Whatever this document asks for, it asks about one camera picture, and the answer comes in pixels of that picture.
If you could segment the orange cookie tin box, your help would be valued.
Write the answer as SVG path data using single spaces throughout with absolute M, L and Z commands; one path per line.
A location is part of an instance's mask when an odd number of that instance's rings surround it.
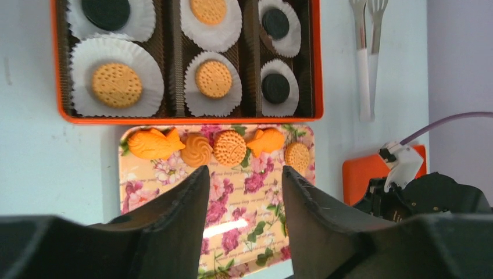
M 320 2 L 290 1 L 301 22 L 301 49 L 283 61 L 294 72 L 299 85 L 299 102 L 295 112 L 286 117 L 267 114 L 262 105 L 261 67 L 280 55 L 260 24 L 259 1 L 240 1 L 242 31 L 240 38 L 224 56 L 240 74 L 242 98 L 239 106 L 225 116 L 195 117 L 185 105 L 184 75 L 192 59 L 201 52 L 180 29 L 178 1 L 154 1 L 155 31 L 141 46 L 157 62 L 164 79 L 164 96 L 159 109 L 149 117 L 83 116 L 75 109 L 71 96 L 73 81 L 69 59 L 78 39 L 67 21 L 68 1 L 51 2 L 53 52 L 58 109 L 62 117 L 74 124 L 247 124 L 293 123 L 318 120 L 324 113 L 323 68 L 321 62 Z

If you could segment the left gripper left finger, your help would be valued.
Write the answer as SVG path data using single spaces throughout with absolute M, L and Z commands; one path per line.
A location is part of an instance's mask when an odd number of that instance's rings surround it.
M 197 278 L 209 169 L 106 224 L 1 218 L 2 278 Z

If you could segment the orange tin lid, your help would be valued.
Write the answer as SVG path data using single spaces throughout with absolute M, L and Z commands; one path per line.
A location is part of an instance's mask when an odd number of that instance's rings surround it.
M 423 157 L 424 162 L 415 178 L 427 174 L 426 148 L 424 145 L 411 146 Z M 344 202 L 348 205 L 358 203 L 365 195 L 369 182 L 374 178 L 385 180 L 390 172 L 379 154 L 346 160 L 342 164 L 342 184 Z

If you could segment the floral rectangular tray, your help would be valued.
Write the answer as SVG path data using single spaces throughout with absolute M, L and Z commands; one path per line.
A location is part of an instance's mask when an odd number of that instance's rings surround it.
M 120 209 L 132 211 L 182 182 L 194 168 L 176 152 L 166 160 L 134 156 L 128 129 L 119 145 Z M 247 152 L 234 167 L 209 163 L 211 190 L 199 278 L 240 278 L 288 260 L 290 255 L 281 178 L 285 149 Z

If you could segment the metal tongs white handle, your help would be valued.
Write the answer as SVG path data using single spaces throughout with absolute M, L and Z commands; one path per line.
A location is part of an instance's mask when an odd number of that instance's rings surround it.
M 359 120 L 373 122 L 376 100 L 378 56 L 380 53 L 381 27 L 387 1 L 350 1 L 355 22 L 356 62 L 359 85 Z M 367 47 L 365 14 L 372 21 L 371 46 Z

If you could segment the black sandwich cookie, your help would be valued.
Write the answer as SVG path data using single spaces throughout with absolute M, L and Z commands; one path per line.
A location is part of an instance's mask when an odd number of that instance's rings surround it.
M 105 31 L 123 28 L 131 13 L 128 0 L 82 0 L 81 8 L 93 25 Z
M 262 16 L 262 27 L 273 40 L 279 41 L 287 36 L 290 23 L 282 10 L 270 8 Z
M 275 105 L 281 104 L 289 97 L 290 84 L 284 75 L 270 73 L 262 80 L 262 94 L 268 102 Z

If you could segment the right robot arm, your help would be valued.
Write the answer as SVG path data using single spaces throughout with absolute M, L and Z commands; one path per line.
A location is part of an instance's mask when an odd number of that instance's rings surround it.
M 492 213 L 482 190 L 437 172 L 415 178 L 405 188 L 392 183 L 388 192 L 384 191 L 385 182 L 385 177 L 372 178 L 353 207 L 396 223 L 418 214 Z

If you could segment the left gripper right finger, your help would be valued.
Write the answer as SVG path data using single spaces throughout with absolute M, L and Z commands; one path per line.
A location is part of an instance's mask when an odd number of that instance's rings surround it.
M 294 278 L 492 277 L 492 213 L 396 223 L 339 201 L 291 167 L 281 182 Z

